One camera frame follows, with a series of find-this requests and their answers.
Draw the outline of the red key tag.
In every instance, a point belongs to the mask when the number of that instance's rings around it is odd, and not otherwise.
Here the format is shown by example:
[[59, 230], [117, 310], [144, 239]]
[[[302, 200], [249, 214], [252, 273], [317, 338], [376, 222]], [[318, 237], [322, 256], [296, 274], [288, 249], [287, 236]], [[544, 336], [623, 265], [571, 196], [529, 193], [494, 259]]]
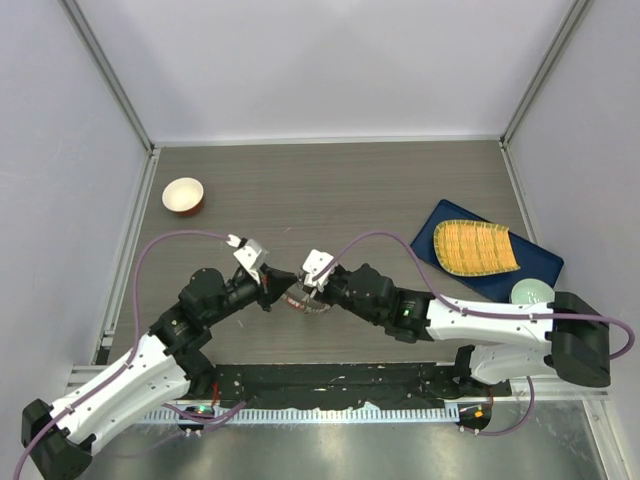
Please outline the red key tag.
[[296, 309], [302, 309], [304, 307], [303, 304], [301, 304], [300, 302], [298, 302], [295, 299], [290, 298], [290, 297], [286, 297], [285, 301], [287, 302], [288, 305], [290, 305], [290, 306], [292, 306], [293, 308], [296, 308]]

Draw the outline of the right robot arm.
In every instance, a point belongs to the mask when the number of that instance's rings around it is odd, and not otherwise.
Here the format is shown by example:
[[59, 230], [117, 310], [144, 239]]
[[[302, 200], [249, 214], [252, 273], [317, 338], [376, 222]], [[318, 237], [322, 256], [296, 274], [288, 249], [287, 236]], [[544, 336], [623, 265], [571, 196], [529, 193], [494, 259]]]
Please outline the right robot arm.
[[465, 395], [514, 377], [556, 374], [588, 388], [610, 385], [609, 328], [571, 319], [548, 303], [518, 305], [437, 298], [400, 288], [368, 264], [302, 268], [303, 289], [379, 326], [397, 341], [461, 340], [450, 380]]

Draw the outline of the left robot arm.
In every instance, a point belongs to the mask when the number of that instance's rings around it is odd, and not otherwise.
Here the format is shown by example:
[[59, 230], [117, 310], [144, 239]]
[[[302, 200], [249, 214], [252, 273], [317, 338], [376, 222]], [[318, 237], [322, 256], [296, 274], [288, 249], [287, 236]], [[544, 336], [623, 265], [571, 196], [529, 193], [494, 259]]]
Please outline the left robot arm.
[[159, 406], [209, 394], [216, 369], [202, 353], [211, 327], [246, 306], [270, 310], [297, 281], [262, 265], [251, 276], [237, 269], [224, 279], [214, 268], [196, 271], [127, 354], [74, 392], [22, 412], [21, 442], [45, 479], [76, 479], [114, 436]]

